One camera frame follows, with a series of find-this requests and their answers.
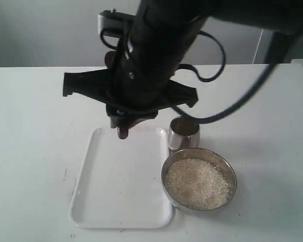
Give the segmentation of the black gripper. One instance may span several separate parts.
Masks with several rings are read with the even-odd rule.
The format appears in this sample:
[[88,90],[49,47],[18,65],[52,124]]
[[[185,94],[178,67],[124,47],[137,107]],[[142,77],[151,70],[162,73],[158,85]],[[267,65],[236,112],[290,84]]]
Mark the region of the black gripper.
[[130,129],[154,119],[159,110],[181,104],[193,107],[198,102],[196,88],[170,80],[172,69],[167,63],[145,66],[124,56],[106,55],[105,64],[108,69],[64,73],[62,95],[78,93],[102,103],[115,100],[123,105],[107,105],[113,129]]

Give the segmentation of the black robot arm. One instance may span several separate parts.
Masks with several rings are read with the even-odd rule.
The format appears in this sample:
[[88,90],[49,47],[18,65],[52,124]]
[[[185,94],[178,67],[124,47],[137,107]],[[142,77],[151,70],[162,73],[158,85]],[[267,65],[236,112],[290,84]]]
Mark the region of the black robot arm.
[[171,80],[179,69],[193,70],[182,60],[195,39],[206,33],[210,17],[266,28],[290,35],[281,49],[303,35],[303,1],[141,1],[135,15],[105,10],[98,15],[98,33],[118,39],[109,46],[106,68],[65,73],[63,96],[78,93],[106,105],[112,128],[127,131],[179,105],[193,107],[195,88]]

